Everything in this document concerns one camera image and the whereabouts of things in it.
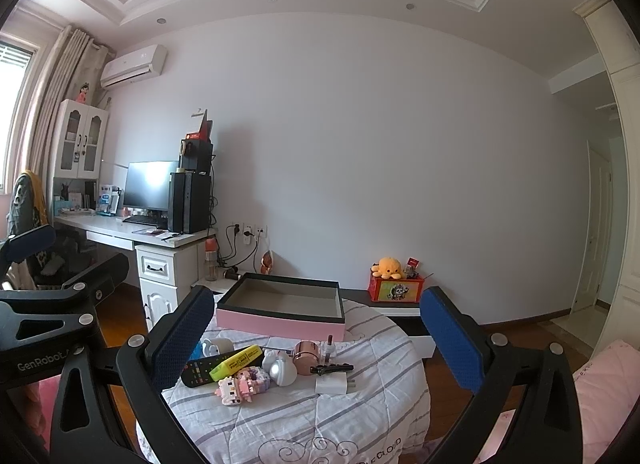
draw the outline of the striped tablecloth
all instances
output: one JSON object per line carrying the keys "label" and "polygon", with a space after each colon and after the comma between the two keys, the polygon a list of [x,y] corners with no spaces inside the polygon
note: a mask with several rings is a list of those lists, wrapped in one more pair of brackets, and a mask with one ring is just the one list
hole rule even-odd
{"label": "striped tablecloth", "polygon": [[[422,361],[407,335],[366,305],[344,300],[346,341],[339,363],[356,381],[345,396],[316,395],[315,377],[298,376],[241,406],[223,406],[216,384],[188,388],[178,380],[162,392],[175,417],[213,464],[386,464],[420,449],[430,422],[431,398]],[[237,348],[253,343],[291,349],[300,340],[217,327],[203,338],[225,337]],[[144,456],[158,462],[137,426]]]}

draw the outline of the keyboard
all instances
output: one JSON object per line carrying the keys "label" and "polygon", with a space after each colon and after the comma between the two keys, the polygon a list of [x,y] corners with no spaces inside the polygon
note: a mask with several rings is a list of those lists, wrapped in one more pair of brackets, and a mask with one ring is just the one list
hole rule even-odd
{"label": "keyboard", "polygon": [[145,224],[147,226],[158,227],[158,217],[149,217],[147,215],[130,215],[123,222],[133,222],[133,224]]}

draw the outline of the orange octopus plush toy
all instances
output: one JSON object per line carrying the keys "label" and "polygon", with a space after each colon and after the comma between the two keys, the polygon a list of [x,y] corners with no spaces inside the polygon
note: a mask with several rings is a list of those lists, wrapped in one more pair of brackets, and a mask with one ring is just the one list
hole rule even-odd
{"label": "orange octopus plush toy", "polygon": [[389,278],[400,280],[403,278],[400,267],[400,262],[398,260],[391,257],[385,257],[380,259],[375,266],[372,266],[371,270],[375,277],[382,277],[385,280],[388,280]]}

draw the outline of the rose gold jar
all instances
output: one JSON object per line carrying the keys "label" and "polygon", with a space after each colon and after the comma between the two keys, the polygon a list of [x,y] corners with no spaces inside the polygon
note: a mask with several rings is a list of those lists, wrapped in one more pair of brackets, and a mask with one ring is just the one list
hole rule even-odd
{"label": "rose gold jar", "polygon": [[320,351],[312,341],[301,341],[293,349],[293,364],[301,376],[310,376],[311,367],[318,365]]}

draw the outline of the open cardboard box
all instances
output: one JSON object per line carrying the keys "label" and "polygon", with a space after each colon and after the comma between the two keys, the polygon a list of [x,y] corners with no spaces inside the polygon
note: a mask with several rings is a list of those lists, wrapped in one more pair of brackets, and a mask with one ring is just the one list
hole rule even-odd
{"label": "open cardboard box", "polygon": [[245,273],[218,302],[219,327],[281,338],[344,339],[338,282]]}

